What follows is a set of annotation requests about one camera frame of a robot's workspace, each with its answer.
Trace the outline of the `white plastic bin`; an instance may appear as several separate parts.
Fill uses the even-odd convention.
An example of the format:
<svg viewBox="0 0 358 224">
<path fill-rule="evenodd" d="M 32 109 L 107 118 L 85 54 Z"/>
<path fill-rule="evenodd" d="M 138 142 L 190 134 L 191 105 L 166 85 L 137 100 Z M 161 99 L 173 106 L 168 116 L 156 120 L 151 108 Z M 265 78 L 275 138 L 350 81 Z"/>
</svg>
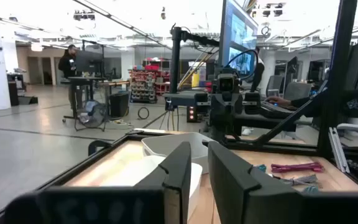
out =
<svg viewBox="0 0 358 224">
<path fill-rule="evenodd" d="M 111 175 L 101 183 L 103 187 L 135 186 L 149 175 L 165 159 L 163 156 L 145 156 L 143 159 L 130 162 L 121 171 Z M 188 202 L 188 220 L 195 211 L 200 194 L 200 182 L 203 168 L 194 162 L 191 163 L 190 196 Z"/>
</svg>

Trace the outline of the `person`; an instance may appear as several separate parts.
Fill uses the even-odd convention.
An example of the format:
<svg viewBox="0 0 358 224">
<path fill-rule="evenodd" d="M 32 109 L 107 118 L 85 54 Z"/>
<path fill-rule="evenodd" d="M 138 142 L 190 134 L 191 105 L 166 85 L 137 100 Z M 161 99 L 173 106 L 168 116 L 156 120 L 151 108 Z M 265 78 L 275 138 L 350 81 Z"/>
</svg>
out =
<svg viewBox="0 0 358 224">
<path fill-rule="evenodd" d="M 58 63 L 58 69 L 63 72 L 65 79 L 77 76 L 76 50 L 77 48 L 73 44 L 69 45 Z M 82 108 L 82 93 L 83 92 L 80 86 L 73 86 L 69 84 L 68 99 L 72 110 L 74 108 Z"/>
<path fill-rule="evenodd" d="M 320 108 L 323 105 L 323 100 L 327 100 L 328 98 L 324 96 L 322 99 L 318 97 L 318 95 L 310 98 L 300 98 L 297 100 L 284 100 L 283 98 L 279 98 L 277 96 L 270 96 L 266 99 L 266 102 L 269 102 L 273 105 L 281 106 L 284 108 L 301 108 L 303 105 L 305 105 L 310 100 L 317 100 L 317 105 L 311 109 L 311 111 L 307 112 L 305 114 L 306 117 L 312 117 L 312 116 L 319 116 L 320 115 Z M 347 91 L 342 96 L 342 98 L 334 100 L 335 102 L 340 102 L 342 106 L 342 110 L 345 113 L 350 113 L 351 111 L 355 111 L 358 109 L 358 89 L 353 91 Z"/>
</svg>

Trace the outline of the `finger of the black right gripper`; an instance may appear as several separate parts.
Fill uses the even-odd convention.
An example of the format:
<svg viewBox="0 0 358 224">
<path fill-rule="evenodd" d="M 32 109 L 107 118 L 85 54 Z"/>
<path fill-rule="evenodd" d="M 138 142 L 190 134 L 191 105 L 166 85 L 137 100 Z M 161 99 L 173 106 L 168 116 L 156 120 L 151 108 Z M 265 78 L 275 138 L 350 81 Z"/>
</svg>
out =
<svg viewBox="0 0 358 224">
<path fill-rule="evenodd" d="M 211 139 L 217 142 L 224 142 L 226 139 L 226 125 L 225 124 L 212 124 L 211 127 Z"/>
<path fill-rule="evenodd" d="M 242 135 L 242 126 L 240 124 L 234 124 L 230 128 L 228 128 L 227 135 L 233 137 L 239 137 Z"/>
</svg>

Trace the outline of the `black stand pole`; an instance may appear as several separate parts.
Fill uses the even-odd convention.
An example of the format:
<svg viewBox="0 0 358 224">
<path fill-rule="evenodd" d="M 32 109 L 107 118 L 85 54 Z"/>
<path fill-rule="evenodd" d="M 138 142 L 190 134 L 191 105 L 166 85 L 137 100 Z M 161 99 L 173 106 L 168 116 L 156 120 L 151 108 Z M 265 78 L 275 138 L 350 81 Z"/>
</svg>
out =
<svg viewBox="0 0 358 224">
<path fill-rule="evenodd" d="M 171 58 L 171 67 L 170 67 L 170 93 L 176 93 L 178 89 L 178 77 L 179 77 L 179 68 L 180 68 L 180 43 L 181 41 L 190 40 L 193 42 L 198 42 L 201 45 L 209 47 L 219 47 L 219 41 L 207 38 L 205 36 L 199 36 L 191 34 L 190 31 L 182 30 L 181 27 L 174 25 L 170 33 L 172 35 L 172 58 Z"/>
</svg>

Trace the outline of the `black floor fan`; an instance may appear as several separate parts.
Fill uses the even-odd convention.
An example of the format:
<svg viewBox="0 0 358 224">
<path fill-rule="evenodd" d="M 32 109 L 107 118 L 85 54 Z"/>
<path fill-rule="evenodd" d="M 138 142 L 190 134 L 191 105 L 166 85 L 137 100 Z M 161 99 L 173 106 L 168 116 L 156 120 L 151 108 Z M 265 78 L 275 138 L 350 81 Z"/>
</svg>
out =
<svg viewBox="0 0 358 224">
<path fill-rule="evenodd" d="M 74 118 L 74 129 L 76 131 L 85 129 L 100 129 L 105 131 L 108 109 L 104 103 L 89 100 L 84 103 L 82 109 L 76 112 Z"/>
</svg>

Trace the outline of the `black desk beam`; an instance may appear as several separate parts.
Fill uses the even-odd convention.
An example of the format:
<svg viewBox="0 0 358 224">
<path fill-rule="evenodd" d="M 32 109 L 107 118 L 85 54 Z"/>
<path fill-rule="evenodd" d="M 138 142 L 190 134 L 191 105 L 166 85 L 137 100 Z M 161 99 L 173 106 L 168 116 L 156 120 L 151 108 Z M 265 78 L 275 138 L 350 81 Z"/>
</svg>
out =
<svg viewBox="0 0 358 224">
<path fill-rule="evenodd" d="M 282 119 L 266 118 L 260 114 L 237 114 L 234 117 L 233 125 L 240 124 L 242 127 L 273 129 Z"/>
</svg>

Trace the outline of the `black standing desk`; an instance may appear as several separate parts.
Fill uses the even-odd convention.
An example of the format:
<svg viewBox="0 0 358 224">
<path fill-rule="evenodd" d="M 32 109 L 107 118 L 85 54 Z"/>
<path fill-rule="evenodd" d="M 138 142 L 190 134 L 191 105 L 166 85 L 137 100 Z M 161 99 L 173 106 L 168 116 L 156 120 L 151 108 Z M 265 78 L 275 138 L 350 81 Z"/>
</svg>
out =
<svg viewBox="0 0 358 224">
<path fill-rule="evenodd" d="M 60 81 L 62 85 L 70 86 L 71 93 L 71 102 L 72 106 L 72 115 L 64 116 L 62 119 L 63 123 L 66 123 L 67 119 L 74 119 L 75 121 L 78 118 L 78 106 L 82 105 L 82 99 L 77 98 L 77 92 L 81 90 L 82 86 L 87 86 L 89 88 L 89 92 L 86 94 L 87 100 L 93 100 L 93 85 L 96 82 L 105 81 L 105 78 L 100 77 L 68 77 L 64 78 Z"/>
</svg>

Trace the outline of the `red parts shelf rack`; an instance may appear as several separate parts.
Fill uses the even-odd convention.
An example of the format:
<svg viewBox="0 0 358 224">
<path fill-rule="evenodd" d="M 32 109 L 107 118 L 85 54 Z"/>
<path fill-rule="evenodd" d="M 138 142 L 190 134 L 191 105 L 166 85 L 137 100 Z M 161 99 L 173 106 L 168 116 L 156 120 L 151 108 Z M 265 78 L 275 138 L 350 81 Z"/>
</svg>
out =
<svg viewBox="0 0 358 224">
<path fill-rule="evenodd" d="M 169 91 L 170 60 L 167 58 L 147 57 L 128 72 L 132 103 L 156 103 L 158 96 Z"/>
</svg>

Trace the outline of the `large display screen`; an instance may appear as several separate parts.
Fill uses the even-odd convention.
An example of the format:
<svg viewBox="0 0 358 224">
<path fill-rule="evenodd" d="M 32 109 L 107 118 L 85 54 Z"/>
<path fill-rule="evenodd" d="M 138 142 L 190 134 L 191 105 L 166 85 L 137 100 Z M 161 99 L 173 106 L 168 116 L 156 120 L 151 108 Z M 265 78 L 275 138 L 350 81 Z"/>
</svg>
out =
<svg viewBox="0 0 358 224">
<path fill-rule="evenodd" d="M 218 64 L 228 65 L 246 77 L 254 70 L 255 54 L 246 50 L 257 45 L 258 23 L 241 7 L 243 2 L 223 0 Z"/>
</svg>

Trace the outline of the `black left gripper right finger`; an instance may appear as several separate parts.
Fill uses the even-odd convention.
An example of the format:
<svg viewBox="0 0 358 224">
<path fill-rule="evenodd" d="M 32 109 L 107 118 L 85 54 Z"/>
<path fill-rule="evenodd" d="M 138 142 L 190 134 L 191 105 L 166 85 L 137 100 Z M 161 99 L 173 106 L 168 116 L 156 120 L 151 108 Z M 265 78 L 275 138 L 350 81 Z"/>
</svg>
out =
<svg viewBox="0 0 358 224">
<path fill-rule="evenodd" d="M 300 224 L 301 195 L 217 142 L 209 178 L 221 224 Z"/>
</svg>

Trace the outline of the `grey plastic bin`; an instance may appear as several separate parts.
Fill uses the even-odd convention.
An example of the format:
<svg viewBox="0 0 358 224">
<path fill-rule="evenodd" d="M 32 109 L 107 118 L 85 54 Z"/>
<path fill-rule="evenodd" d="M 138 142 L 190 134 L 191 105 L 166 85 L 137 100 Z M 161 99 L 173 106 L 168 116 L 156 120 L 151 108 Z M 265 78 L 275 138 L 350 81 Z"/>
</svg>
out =
<svg viewBox="0 0 358 224">
<path fill-rule="evenodd" d="M 145 156 L 167 157 L 182 142 L 189 142 L 191 147 L 191 161 L 203 168 L 203 174 L 209 173 L 208 168 L 208 147 L 203 142 L 210 142 L 212 139 L 200 133 L 171 134 L 143 138 L 143 150 Z"/>
</svg>

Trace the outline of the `black keyboard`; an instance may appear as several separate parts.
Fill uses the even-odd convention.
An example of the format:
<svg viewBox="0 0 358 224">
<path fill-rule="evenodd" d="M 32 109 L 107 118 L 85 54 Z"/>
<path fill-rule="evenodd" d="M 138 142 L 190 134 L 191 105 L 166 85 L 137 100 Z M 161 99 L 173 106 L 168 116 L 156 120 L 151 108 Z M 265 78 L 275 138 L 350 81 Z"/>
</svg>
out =
<svg viewBox="0 0 358 224">
<path fill-rule="evenodd" d="M 281 108 L 267 101 L 261 101 L 260 114 L 266 118 L 285 119 L 291 114 L 293 114 L 293 111 L 287 110 L 285 108 Z"/>
</svg>

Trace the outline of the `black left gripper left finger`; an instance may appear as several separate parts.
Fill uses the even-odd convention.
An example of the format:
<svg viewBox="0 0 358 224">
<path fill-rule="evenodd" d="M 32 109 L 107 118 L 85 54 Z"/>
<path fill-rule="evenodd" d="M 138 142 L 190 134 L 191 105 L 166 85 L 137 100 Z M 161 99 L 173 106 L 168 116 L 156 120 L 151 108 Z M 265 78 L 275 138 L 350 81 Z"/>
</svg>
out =
<svg viewBox="0 0 358 224">
<path fill-rule="evenodd" d="M 134 188 L 145 194 L 136 200 L 134 224 L 187 224 L 191 182 L 191 146 L 179 144 Z"/>
</svg>

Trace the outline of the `grey stand base plate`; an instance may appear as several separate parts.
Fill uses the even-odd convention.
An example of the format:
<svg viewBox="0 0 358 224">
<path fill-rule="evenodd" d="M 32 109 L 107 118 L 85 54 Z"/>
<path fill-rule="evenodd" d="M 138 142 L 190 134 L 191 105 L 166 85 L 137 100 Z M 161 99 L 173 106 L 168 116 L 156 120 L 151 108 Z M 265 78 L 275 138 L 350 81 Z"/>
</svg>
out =
<svg viewBox="0 0 358 224">
<path fill-rule="evenodd" d="M 169 108 L 177 106 L 197 106 L 198 103 L 206 103 L 208 94 L 203 91 L 179 91 L 177 93 L 164 93 L 166 104 Z"/>
</svg>

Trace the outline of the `black clamp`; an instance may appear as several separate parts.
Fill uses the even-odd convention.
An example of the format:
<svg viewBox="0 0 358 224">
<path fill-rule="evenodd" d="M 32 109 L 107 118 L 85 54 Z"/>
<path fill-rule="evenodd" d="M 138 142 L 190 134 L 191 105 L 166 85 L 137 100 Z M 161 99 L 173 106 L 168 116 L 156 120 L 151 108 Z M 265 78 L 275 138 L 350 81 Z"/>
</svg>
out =
<svg viewBox="0 0 358 224">
<path fill-rule="evenodd" d="M 91 156 L 99 151 L 110 151 L 111 147 L 111 142 L 94 140 L 88 145 L 88 156 Z"/>
</svg>

